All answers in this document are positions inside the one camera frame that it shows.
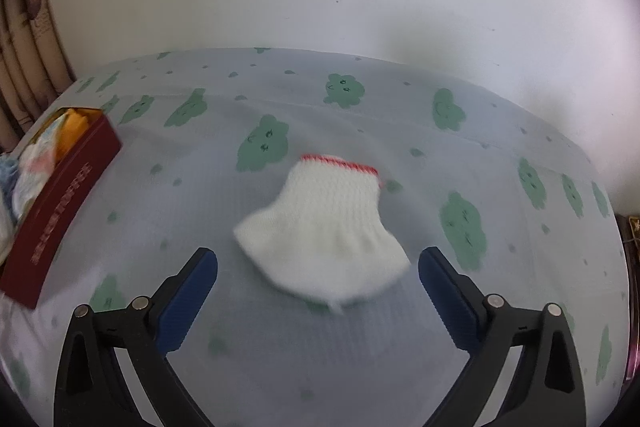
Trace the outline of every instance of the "red stitched edge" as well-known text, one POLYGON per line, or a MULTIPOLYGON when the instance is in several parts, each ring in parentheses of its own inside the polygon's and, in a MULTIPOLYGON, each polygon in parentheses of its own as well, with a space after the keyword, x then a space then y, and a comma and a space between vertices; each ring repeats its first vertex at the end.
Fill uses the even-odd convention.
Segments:
POLYGON ((365 174, 373 174, 374 176, 378 175, 378 171, 373 167, 369 167, 368 165, 363 165, 361 163, 354 162, 346 162, 343 160, 338 160, 337 158, 331 158, 330 156, 322 156, 321 154, 303 154, 300 156, 300 161, 316 161, 322 163, 329 163, 332 165, 337 165, 338 167, 345 167, 347 169, 352 169, 358 172, 364 172, 365 174))

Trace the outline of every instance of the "blue gripper pad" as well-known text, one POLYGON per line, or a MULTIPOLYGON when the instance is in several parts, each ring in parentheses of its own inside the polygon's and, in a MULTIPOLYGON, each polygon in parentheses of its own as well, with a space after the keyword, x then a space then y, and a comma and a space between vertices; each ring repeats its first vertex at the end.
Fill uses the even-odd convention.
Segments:
POLYGON ((207 298, 218 276, 216 255, 207 248, 198 248, 191 260, 175 277, 184 277, 183 272, 190 268, 192 261, 196 262, 191 267, 190 273, 186 275, 171 300, 164 305, 164 309, 158 315, 156 347, 163 357, 182 345, 182 341, 187 336, 204 299, 207 298))
MULTIPOLYGON (((472 356, 482 341, 481 325, 478 314, 456 285, 456 280, 464 276, 453 270, 437 248, 427 248, 420 254, 418 275, 453 343, 472 356)), ((482 294, 476 290, 481 299, 482 294)))

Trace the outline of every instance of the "red box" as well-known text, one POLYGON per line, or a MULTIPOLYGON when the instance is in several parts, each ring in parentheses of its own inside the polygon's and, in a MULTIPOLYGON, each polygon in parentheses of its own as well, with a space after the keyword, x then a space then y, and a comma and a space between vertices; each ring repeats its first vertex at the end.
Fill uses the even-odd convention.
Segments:
MULTIPOLYGON (((41 131, 67 109, 56 111, 41 131)), ((19 224, 0 277, 0 291, 32 310, 66 229, 122 147, 108 118, 100 110, 85 111, 90 119, 89 129, 56 165, 19 224)))

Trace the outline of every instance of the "silver screw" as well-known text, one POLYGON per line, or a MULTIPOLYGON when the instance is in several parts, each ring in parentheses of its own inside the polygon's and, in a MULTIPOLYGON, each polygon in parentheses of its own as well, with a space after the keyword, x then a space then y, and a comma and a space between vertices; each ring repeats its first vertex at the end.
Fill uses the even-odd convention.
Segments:
POLYGON ((89 306, 86 304, 80 304, 78 308, 74 310, 74 315, 76 317, 84 317, 89 312, 89 306))
POLYGON ((147 306, 149 306, 149 299, 144 296, 136 297, 131 301, 131 307, 135 310, 143 310, 147 306))
POLYGON ((504 306, 504 299, 495 293, 489 295, 486 301, 489 303, 489 306, 493 308, 502 308, 504 306))
POLYGON ((557 304, 551 303, 546 307, 547 311, 551 313, 554 317, 559 317, 562 315, 562 308, 557 304))

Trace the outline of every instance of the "blue rubber pad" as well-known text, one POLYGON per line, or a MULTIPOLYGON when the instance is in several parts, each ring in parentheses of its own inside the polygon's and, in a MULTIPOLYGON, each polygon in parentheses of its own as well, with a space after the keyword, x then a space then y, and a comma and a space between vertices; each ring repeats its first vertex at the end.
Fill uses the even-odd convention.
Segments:
POLYGON ((182 345, 217 276, 218 260, 207 250, 158 317, 156 347, 163 357, 182 345))
POLYGON ((473 355, 481 344, 478 316, 429 250, 423 251, 418 261, 420 282, 427 290, 453 343, 458 349, 473 355))

